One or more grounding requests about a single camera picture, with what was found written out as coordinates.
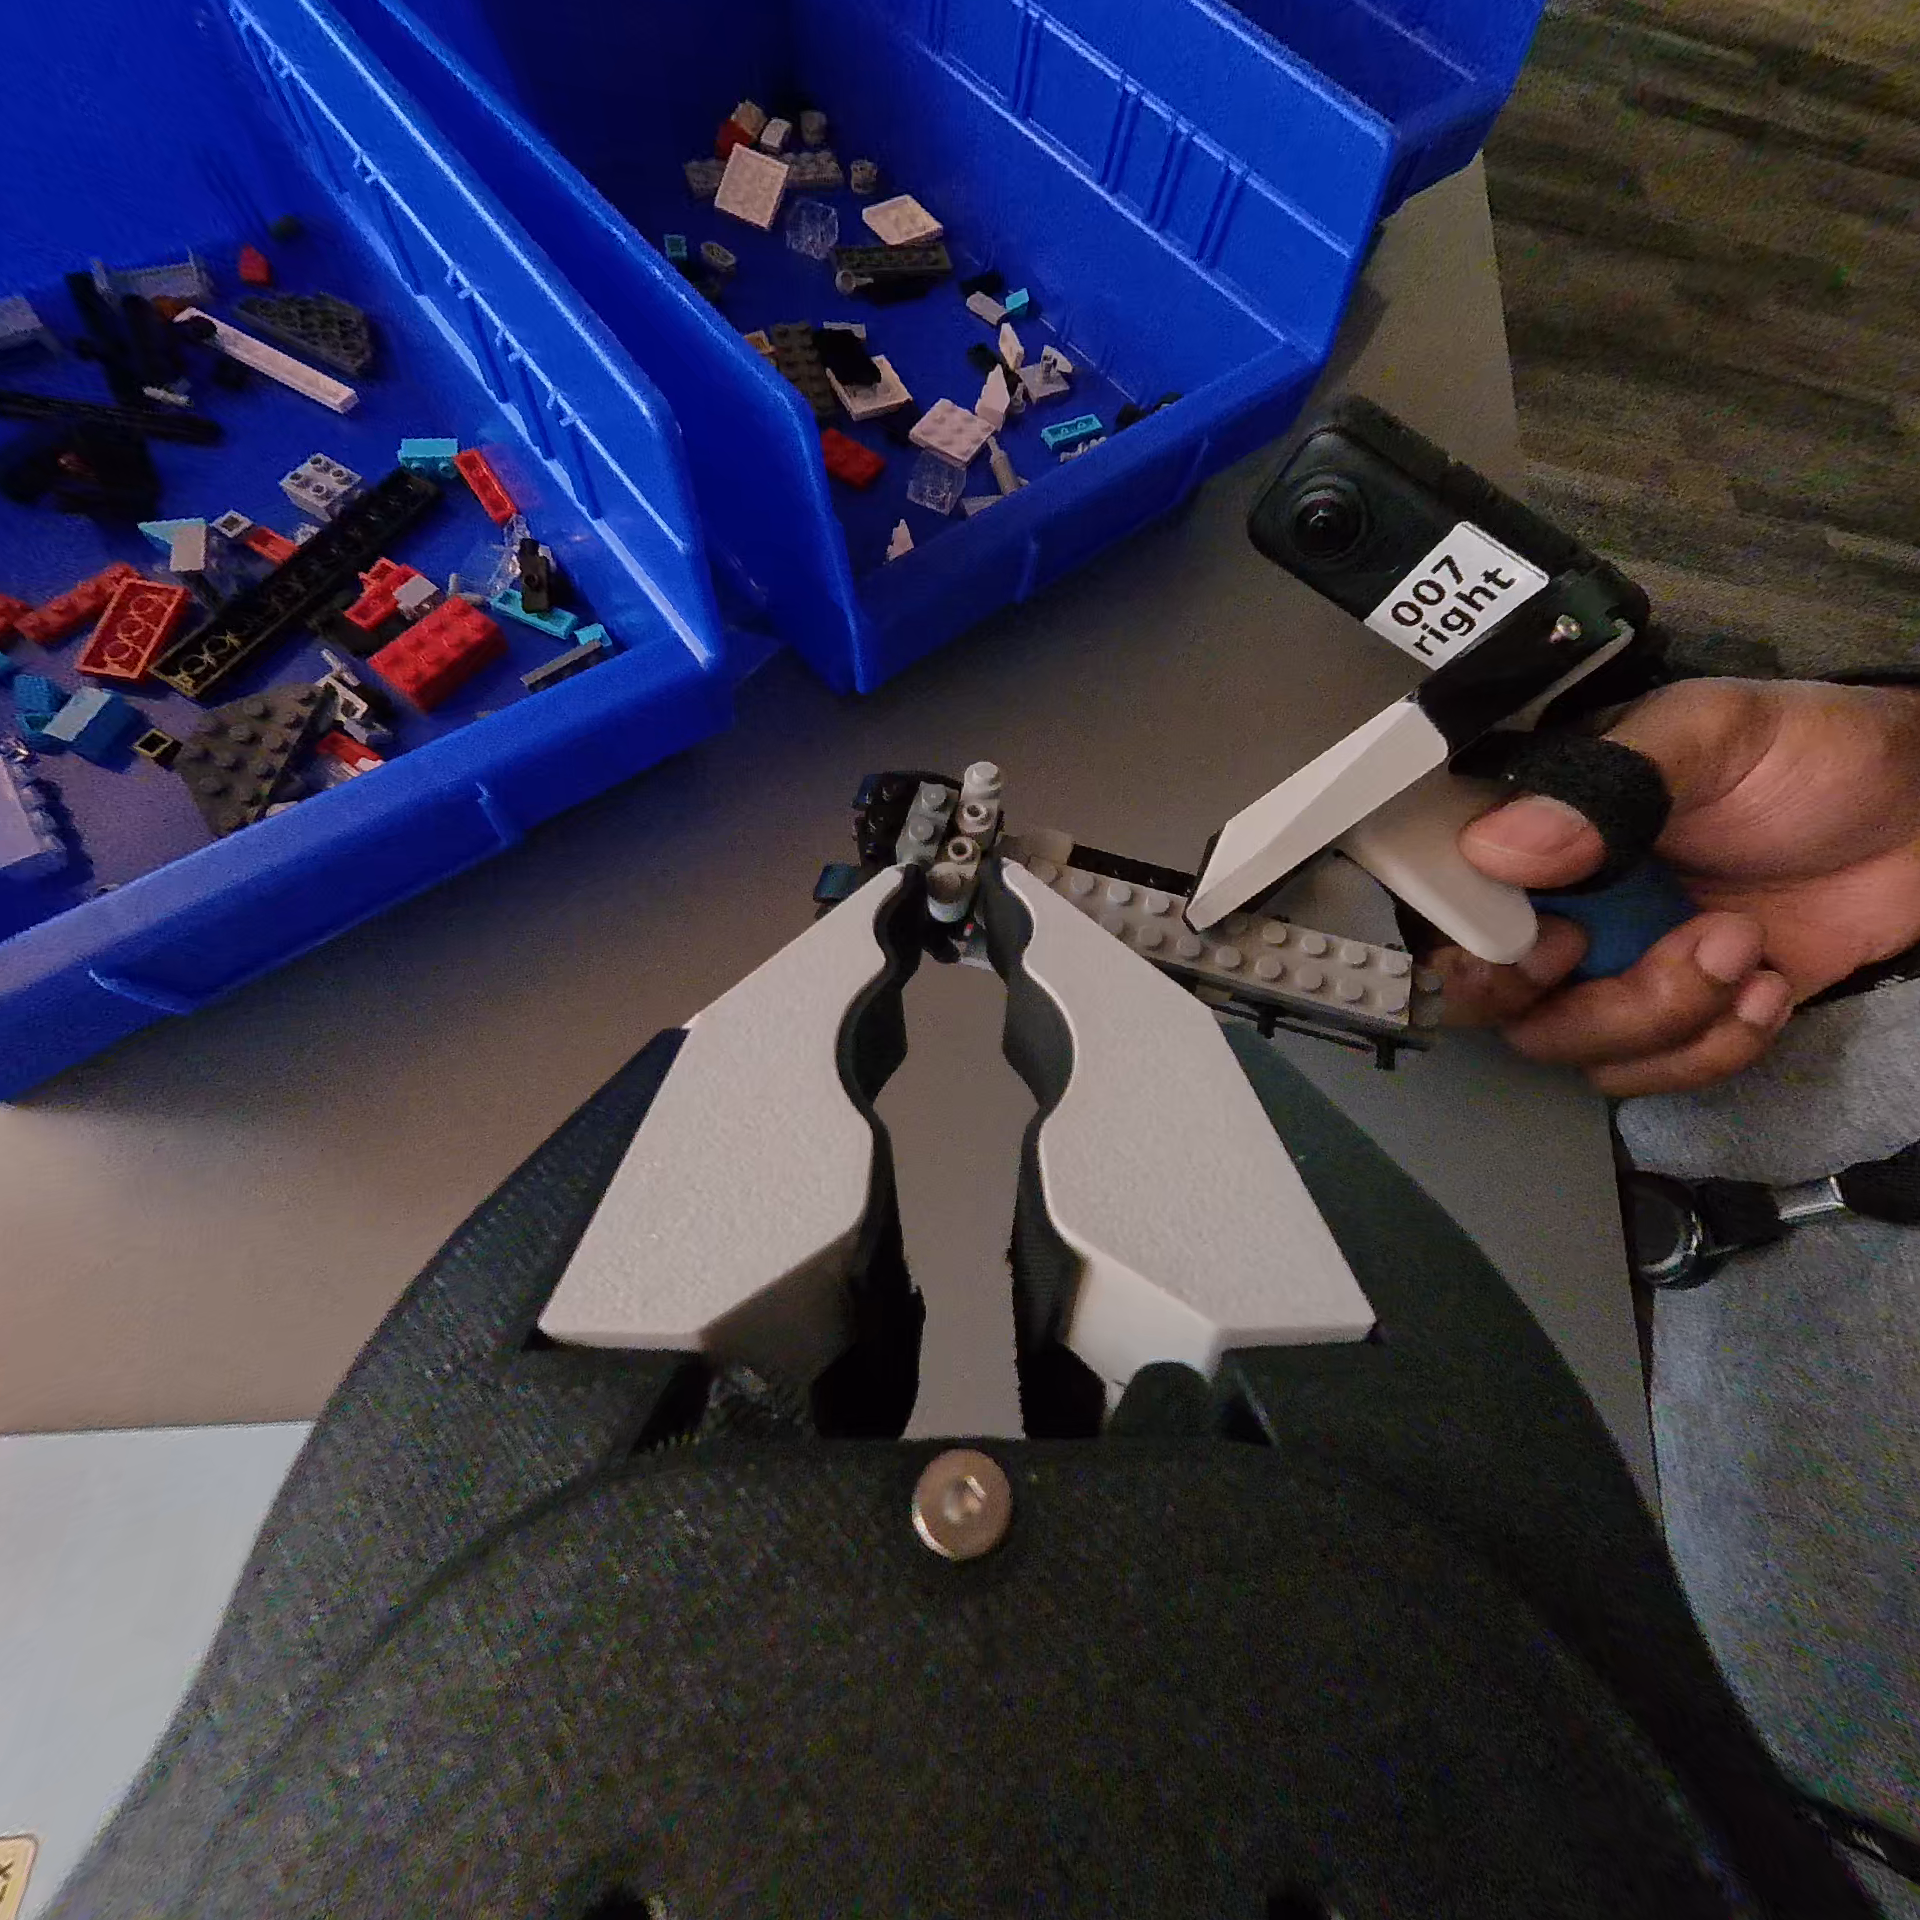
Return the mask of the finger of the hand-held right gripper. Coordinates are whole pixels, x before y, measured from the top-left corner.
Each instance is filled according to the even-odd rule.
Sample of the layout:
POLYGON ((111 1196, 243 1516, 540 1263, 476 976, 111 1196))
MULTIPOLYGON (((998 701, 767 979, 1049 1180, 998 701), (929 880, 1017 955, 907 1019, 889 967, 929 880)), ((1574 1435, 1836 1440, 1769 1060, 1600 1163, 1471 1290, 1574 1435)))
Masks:
POLYGON ((1446 732, 1415 699, 1385 707, 1219 828, 1190 927, 1207 930, 1244 911, 1449 760, 1446 732))

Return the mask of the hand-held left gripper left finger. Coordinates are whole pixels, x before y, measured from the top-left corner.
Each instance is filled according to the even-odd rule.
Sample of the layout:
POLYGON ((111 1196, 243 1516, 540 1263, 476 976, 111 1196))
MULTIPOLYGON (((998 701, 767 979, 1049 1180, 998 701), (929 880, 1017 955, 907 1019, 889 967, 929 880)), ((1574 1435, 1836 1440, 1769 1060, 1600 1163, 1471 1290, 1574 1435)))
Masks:
POLYGON ((907 869, 686 1023, 659 1090, 537 1320, 567 1349, 844 1353, 879 1220, 880 1141, 855 1035, 902 1012, 907 869))

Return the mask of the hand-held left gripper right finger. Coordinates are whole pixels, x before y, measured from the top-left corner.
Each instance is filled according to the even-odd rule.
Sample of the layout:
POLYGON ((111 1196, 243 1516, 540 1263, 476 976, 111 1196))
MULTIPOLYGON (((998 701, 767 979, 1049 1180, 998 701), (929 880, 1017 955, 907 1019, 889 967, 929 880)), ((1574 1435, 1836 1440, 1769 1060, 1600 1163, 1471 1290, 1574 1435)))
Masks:
POLYGON ((1041 1226, 1065 1298, 1041 1313, 1106 1385, 1376 1329, 1212 1010, 1033 872, 993 879, 1003 1047, 1039 1100, 1041 1226))

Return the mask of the grey toy brick model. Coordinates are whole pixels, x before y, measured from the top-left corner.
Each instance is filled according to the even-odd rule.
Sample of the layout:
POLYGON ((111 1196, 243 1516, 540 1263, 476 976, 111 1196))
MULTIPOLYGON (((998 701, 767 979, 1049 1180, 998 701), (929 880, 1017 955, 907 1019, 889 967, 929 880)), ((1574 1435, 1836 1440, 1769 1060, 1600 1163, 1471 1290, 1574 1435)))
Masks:
MULTIPOLYGON (((811 888, 817 916, 850 900, 883 866, 897 864, 907 802, 927 779, 955 787, 962 802, 962 775, 887 770, 862 777, 850 802, 855 855, 820 866, 811 888)), ((999 834, 990 848, 952 829, 940 861, 974 861, 978 873, 983 860, 998 855, 1028 869, 1051 893, 1207 1004, 1217 1017, 1246 1024, 1265 1041, 1287 1031, 1368 1052, 1380 1071, 1435 1042, 1442 1023, 1440 973, 1425 967, 1396 933, 1368 940, 1260 908, 1195 930, 1186 922, 1195 882, 1191 873, 1096 848, 1071 832, 1010 826, 1003 788, 999 808, 999 834)), ((990 967, 976 891, 967 922, 958 927, 937 923, 927 899, 922 914, 920 943, 931 962, 990 967)))

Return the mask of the blue plastic bin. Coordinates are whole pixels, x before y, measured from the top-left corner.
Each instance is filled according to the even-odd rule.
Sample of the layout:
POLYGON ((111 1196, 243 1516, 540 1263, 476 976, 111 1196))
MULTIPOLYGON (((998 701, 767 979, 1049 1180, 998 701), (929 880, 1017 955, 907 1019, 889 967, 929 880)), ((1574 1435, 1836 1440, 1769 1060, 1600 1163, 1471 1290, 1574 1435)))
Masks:
POLYGON ((376 45, 412 79, 450 60, 431 101, 659 387, 724 611, 836 688, 874 691, 1279 434, 1395 157, 1384 117, 1236 4, 383 7, 376 45), (1185 394, 857 578, 799 395, 657 242, 688 204, 683 161, 767 91, 944 189, 969 250, 1036 281, 1118 385, 1185 394))
POLYGON ((722 623, 665 397, 593 314, 559 239, 465 152, 452 107, 378 49, 383 4, 6 4, 6 298, 60 349, 6 355, 6 391, 107 402, 66 287, 95 268, 198 261, 233 292, 243 245, 284 284, 359 306, 376 363, 331 413, 249 375, 187 373, 211 447, 159 443, 159 500, 120 524, 23 499, 50 428, 6 424, 6 597, 40 603, 116 560, 155 565, 142 521, 238 509, 297 529, 282 479, 327 452, 378 495, 400 443, 491 461, 610 627, 612 659, 556 691, 521 675, 553 641, 508 628, 438 714, 393 699, 390 765, 215 834, 163 769, 76 753, 22 765, 66 866, 6 880, 6 1095, 306 955, 564 808, 722 730, 722 623))
POLYGON ((1395 157, 1380 216, 1482 152, 1529 55, 1543 3, 1239 3, 1318 73, 1384 117, 1395 157))

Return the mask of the person's right hand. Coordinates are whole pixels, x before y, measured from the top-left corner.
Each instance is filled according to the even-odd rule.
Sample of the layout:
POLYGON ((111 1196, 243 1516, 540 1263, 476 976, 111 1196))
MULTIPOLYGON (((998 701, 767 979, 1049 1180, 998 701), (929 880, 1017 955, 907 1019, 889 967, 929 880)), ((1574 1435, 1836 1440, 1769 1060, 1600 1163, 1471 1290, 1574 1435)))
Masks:
POLYGON ((1804 1002, 1916 946, 1913 685, 1697 680, 1622 708, 1607 736, 1665 777, 1655 853, 1692 920, 1590 981, 1563 920, 1514 967, 1439 946, 1452 1024, 1607 1098, 1680 1095, 1751 1067, 1804 1002))

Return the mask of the black round badge reel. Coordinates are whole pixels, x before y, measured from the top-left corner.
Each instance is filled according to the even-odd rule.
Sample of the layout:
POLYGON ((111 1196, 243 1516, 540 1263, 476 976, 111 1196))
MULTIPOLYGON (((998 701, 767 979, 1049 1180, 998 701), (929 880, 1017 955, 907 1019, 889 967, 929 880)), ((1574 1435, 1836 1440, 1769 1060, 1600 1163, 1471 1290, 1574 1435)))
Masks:
POLYGON ((1713 1281, 1713 1240, 1689 1185, 1628 1168, 1618 1177, 1618 1207, 1628 1269, 1640 1287, 1684 1292, 1713 1281))

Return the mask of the pile of grey white toy bricks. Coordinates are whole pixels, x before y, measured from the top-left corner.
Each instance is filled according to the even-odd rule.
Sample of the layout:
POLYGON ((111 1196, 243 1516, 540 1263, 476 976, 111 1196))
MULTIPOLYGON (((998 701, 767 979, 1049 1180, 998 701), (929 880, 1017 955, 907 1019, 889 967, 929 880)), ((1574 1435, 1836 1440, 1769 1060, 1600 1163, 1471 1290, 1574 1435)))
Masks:
POLYGON ((803 93, 740 98, 681 173, 663 261, 799 395, 857 578, 1185 394, 1118 385, 1033 279, 969 250, 944 189, 803 93))

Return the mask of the pile of red black toy bricks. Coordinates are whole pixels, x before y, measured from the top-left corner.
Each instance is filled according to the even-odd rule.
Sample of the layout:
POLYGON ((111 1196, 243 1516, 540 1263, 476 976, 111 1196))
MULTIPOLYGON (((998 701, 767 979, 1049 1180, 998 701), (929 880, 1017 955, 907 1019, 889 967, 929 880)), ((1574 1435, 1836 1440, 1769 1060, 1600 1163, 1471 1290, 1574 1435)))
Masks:
POLYGON ((561 676, 604 544, 334 234, 6 281, 6 935, 561 676))

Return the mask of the white flat sheet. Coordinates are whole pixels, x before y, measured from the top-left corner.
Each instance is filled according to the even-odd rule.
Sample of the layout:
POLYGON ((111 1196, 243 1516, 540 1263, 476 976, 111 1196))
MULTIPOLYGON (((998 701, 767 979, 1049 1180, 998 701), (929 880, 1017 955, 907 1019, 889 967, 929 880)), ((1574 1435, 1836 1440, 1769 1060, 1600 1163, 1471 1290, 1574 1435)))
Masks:
POLYGON ((44 1916, 202 1666, 310 1425, 3 1443, 7 1906, 44 1916))

